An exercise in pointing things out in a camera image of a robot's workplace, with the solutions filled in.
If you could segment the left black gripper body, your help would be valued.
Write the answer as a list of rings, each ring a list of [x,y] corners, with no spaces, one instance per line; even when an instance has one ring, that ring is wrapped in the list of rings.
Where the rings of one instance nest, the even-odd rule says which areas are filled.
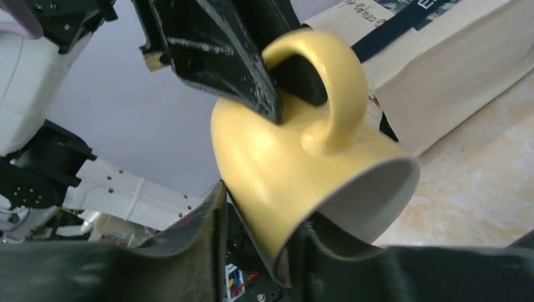
[[[139,50],[150,71],[186,58],[186,51],[235,57],[261,52],[300,28],[290,1],[133,1],[145,35]]]

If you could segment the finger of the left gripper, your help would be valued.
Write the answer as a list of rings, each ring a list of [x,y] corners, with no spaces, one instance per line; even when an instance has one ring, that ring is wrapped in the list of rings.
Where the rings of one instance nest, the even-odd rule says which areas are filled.
[[[272,68],[276,85],[303,101],[322,106],[327,101],[323,82],[312,64],[301,55],[292,55]]]
[[[260,52],[238,50],[235,57],[194,54],[172,62],[174,73],[188,85],[235,99],[273,123],[281,123],[281,99]]]

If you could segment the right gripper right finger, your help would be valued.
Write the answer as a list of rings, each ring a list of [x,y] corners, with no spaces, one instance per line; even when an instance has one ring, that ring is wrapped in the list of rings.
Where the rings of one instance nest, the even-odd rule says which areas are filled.
[[[380,248],[316,213],[288,258],[294,301],[533,300],[532,233],[504,248]]]

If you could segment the beige canvas tote bag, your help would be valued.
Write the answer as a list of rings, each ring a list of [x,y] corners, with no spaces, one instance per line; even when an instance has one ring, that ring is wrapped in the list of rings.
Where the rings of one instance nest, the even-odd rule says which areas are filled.
[[[533,2],[446,1],[361,62],[400,144],[420,155],[533,69]]]

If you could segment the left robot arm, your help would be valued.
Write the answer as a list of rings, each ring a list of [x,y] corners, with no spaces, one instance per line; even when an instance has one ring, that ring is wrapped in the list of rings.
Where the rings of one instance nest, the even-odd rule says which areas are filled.
[[[2,1],[1,235],[62,240],[90,212],[161,232],[204,196],[175,191],[111,163],[179,155],[193,98],[236,101],[282,123],[286,91],[326,102],[298,55],[261,58],[303,27],[290,1]]]

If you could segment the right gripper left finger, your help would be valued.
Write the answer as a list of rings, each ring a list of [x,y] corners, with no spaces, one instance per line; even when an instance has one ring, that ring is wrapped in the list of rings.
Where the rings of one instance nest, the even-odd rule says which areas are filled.
[[[221,301],[226,186],[140,247],[108,242],[1,245],[2,301]]]

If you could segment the yellow mug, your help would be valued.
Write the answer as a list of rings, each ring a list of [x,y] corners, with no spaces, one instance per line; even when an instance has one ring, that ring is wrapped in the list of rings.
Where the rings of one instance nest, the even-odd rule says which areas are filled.
[[[295,54],[318,72],[326,106],[281,92],[283,123],[276,125],[221,98],[211,118],[220,174],[271,269],[315,212],[374,242],[406,207],[420,175],[413,156],[365,123],[368,84],[348,44],[326,31],[299,30],[267,46],[263,58],[274,67]]]

